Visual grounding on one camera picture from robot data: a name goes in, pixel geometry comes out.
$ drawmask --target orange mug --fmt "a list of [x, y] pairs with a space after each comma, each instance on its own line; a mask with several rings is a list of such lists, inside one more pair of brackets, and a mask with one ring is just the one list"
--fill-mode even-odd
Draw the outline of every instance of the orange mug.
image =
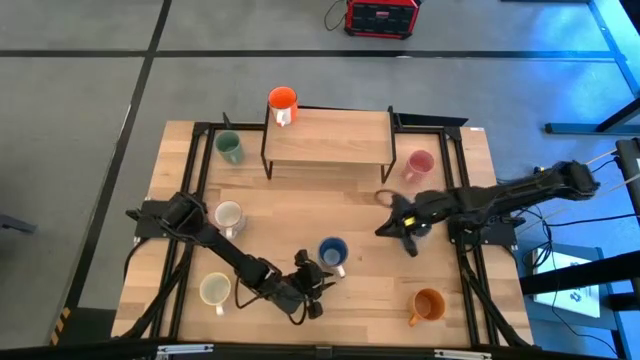
[[279, 126], [289, 125], [298, 114], [298, 95], [290, 87], [279, 86], [269, 93], [269, 107]]
[[438, 320], [444, 315], [444, 298], [433, 289], [422, 289], [409, 299], [409, 326], [415, 326], [421, 320]]

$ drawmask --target gray floor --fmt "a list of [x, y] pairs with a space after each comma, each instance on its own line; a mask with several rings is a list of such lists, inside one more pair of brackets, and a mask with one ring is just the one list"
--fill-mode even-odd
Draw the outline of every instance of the gray floor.
[[[585, 5], [426, 1], [414, 36], [401, 42], [326, 32], [322, 17], [331, 2], [174, 1], [160, 48], [607, 50]], [[161, 3], [0, 0], [0, 49], [146, 49]], [[640, 78], [640, 54], [634, 54], [638, 36], [615, 0], [597, 3]], [[3, 325], [10, 325], [1, 327], [0, 348], [48, 339], [141, 63], [0, 59], [0, 211], [40, 226], [34, 236], [0, 232], [0, 309]], [[232, 121], [257, 122], [266, 93], [279, 84], [293, 86], [303, 104], [361, 109], [393, 104], [401, 112], [467, 117], [469, 125], [487, 128], [501, 178], [559, 159], [587, 161], [613, 148], [615, 137], [549, 136], [540, 129], [549, 121], [599, 122], [633, 99], [611, 61], [157, 59], [81, 306], [117, 306], [134, 228], [124, 210], [144, 197], [165, 121], [220, 121], [225, 111]], [[604, 188], [620, 181], [615, 166], [598, 178]], [[560, 203], [542, 209], [551, 212]], [[631, 211], [622, 190], [580, 207], [568, 205], [573, 210], [555, 222]], [[554, 231], [558, 242], [601, 246], [607, 256], [637, 250], [639, 235], [633, 219]], [[543, 235], [536, 228], [521, 238], [542, 241]], [[630, 339], [638, 338], [640, 329], [633, 324], [639, 318], [624, 316]], [[548, 349], [610, 355], [562, 325], [535, 322], [533, 330], [536, 342]], [[640, 345], [634, 353], [640, 354]]]

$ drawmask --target blue mug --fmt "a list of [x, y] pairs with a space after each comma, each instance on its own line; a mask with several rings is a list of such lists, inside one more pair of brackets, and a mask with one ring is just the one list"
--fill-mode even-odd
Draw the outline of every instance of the blue mug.
[[342, 264], [347, 260], [348, 255], [347, 243], [337, 237], [328, 237], [322, 240], [318, 249], [320, 263], [335, 268], [341, 278], [346, 276]]

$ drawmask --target red power station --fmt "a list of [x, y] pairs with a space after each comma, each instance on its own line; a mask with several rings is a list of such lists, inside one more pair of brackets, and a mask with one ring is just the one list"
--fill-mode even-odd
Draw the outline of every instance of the red power station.
[[347, 0], [344, 31], [351, 36], [406, 39], [422, 0]]

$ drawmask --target green mug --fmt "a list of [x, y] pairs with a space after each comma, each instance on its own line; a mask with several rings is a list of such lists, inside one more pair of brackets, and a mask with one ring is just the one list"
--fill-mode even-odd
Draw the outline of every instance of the green mug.
[[223, 131], [216, 137], [216, 149], [229, 164], [240, 164], [244, 160], [244, 151], [240, 144], [240, 137], [233, 131]]

